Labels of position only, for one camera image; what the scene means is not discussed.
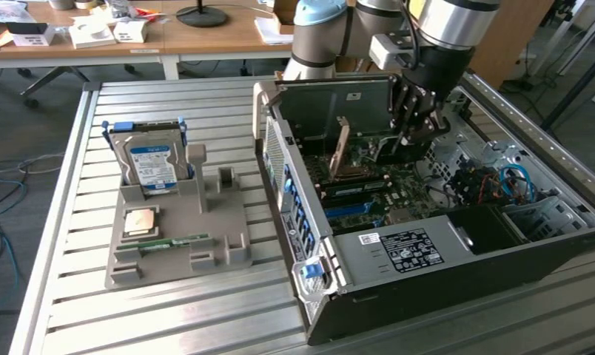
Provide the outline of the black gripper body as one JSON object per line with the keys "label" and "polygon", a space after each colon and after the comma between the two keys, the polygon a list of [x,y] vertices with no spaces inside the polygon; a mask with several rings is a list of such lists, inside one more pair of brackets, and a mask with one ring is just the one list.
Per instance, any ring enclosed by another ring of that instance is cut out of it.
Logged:
{"label": "black gripper body", "polygon": [[402,84],[434,92],[435,100],[443,101],[471,61],[475,48],[450,50],[439,46],[419,47],[418,66],[402,69]]}

